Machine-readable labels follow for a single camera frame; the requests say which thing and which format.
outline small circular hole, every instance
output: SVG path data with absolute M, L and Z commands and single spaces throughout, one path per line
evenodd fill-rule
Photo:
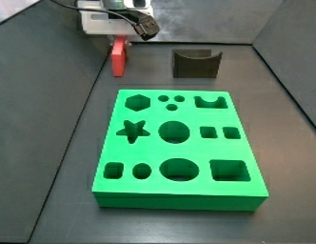
M 160 95 L 158 99 L 160 102 L 167 102 L 170 100 L 170 98 L 166 95 Z
M 182 103 L 182 102 L 184 101 L 183 96 L 178 95 L 178 96 L 174 98 L 174 101 L 178 102 L 178 103 Z
M 176 109 L 178 109 L 178 107 L 174 104 L 168 104 L 166 106 L 166 108 L 167 108 L 168 111 L 176 111 Z
M 151 168 L 147 164 L 138 164 L 132 168 L 132 175 L 136 179 L 147 179 L 151 175 Z

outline green foam board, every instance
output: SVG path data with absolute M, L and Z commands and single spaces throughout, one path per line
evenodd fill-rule
M 92 194 L 100 207 L 254 211 L 269 193 L 229 93 L 120 90 Z

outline circular hole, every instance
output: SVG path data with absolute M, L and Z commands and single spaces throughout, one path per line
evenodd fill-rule
M 136 179 L 147 179 L 151 175 L 151 168 L 147 164 L 138 164 L 132 168 L 132 175 Z
M 158 99 L 160 102 L 167 102 L 170 100 L 170 98 L 166 95 L 160 95 Z
M 176 109 L 178 109 L 178 107 L 174 104 L 168 104 L 166 106 L 166 108 L 167 108 L 168 111 L 176 111 Z
M 166 142 L 178 144 L 188 139 L 190 129 L 183 123 L 170 121 L 160 126 L 159 135 Z
M 174 101 L 178 102 L 178 103 L 182 103 L 182 102 L 184 101 L 183 96 L 178 95 L 178 96 L 174 98 Z
M 198 176 L 198 165 L 183 158 L 172 158 L 160 165 L 160 174 L 172 181 L 188 181 Z

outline square hole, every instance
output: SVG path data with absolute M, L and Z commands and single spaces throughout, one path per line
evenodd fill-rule
M 119 179 L 122 177 L 122 163 L 107 163 L 104 166 L 103 177 L 106 179 Z
M 241 139 L 238 129 L 234 127 L 223 127 L 223 137 L 226 139 Z
M 211 160 L 210 169 L 216 181 L 250 181 L 246 163 L 241 160 Z
M 199 127 L 199 132 L 202 138 L 218 138 L 214 127 Z

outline red block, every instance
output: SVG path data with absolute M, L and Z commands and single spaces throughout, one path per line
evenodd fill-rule
M 126 35 L 119 35 L 116 37 L 111 57 L 114 77 L 122 77 L 126 61 Z

